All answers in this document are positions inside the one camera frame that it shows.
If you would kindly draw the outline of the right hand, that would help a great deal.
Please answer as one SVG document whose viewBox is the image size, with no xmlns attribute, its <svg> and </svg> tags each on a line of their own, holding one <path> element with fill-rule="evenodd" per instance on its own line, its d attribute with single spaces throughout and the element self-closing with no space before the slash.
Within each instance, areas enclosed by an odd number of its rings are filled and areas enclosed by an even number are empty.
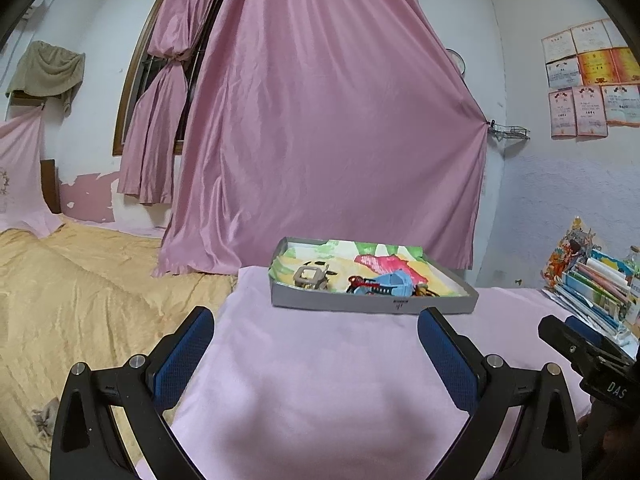
<svg viewBox="0 0 640 480">
<path fill-rule="evenodd" d="M 583 479 L 639 478 L 639 411 L 594 400 L 577 422 Z"/>
</svg>

